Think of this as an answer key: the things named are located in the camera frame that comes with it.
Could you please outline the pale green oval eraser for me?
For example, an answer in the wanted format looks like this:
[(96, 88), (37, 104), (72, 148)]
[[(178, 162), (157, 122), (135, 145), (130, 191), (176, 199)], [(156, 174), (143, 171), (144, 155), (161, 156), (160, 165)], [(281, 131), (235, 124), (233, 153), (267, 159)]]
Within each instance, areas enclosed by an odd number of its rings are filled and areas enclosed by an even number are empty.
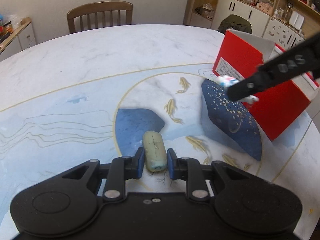
[(143, 135), (146, 168), (150, 172), (159, 172), (167, 168), (167, 152), (161, 134), (147, 131)]

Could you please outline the red cardboard shoe box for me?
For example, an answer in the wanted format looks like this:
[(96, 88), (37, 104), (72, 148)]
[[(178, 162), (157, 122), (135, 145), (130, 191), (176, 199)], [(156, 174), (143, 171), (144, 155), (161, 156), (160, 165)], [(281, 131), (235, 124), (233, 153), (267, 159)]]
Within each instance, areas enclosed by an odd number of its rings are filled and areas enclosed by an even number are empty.
[(213, 73), (239, 80), (227, 90), (231, 101), (258, 97), (249, 112), (274, 140), (307, 109), (319, 90), (319, 34), (285, 51), (271, 40), (229, 29)]

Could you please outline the green jacket on chair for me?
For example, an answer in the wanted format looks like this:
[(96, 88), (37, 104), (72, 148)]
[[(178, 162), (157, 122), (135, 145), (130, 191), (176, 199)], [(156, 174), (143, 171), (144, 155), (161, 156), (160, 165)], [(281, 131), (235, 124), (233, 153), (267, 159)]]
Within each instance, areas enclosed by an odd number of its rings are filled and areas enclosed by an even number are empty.
[(225, 18), (220, 23), (217, 31), (225, 34), (228, 29), (252, 34), (252, 26), (250, 22), (238, 15), (229, 15), (227, 18)]

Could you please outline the white sideboard cabinet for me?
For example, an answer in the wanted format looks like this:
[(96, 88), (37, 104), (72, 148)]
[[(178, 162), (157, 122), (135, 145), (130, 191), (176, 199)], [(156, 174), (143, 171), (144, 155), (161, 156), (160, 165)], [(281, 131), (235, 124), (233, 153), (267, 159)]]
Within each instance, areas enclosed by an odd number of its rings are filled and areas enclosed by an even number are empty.
[(31, 18), (22, 19), (21, 26), (1, 42), (0, 61), (15, 55), (23, 50), (37, 45)]

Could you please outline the brown wooden chair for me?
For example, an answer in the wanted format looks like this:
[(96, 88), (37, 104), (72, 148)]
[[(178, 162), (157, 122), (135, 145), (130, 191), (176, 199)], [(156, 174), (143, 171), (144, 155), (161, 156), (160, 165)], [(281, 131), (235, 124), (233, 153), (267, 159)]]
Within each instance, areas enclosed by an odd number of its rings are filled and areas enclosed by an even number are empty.
[(131, 25), (133, 4), (127, 1), (101, 1), (78, 6), (67, 13), (69, 33)]

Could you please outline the white wall cabinet unit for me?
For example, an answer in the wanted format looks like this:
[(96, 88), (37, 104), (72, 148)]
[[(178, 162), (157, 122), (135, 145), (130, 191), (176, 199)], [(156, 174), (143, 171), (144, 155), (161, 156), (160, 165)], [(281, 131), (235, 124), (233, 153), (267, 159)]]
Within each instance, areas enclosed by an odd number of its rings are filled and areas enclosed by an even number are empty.
[(217, 30), (230, 15), (289, 49), (319, 32), (319, 0), (187, 0), (183, 23)]

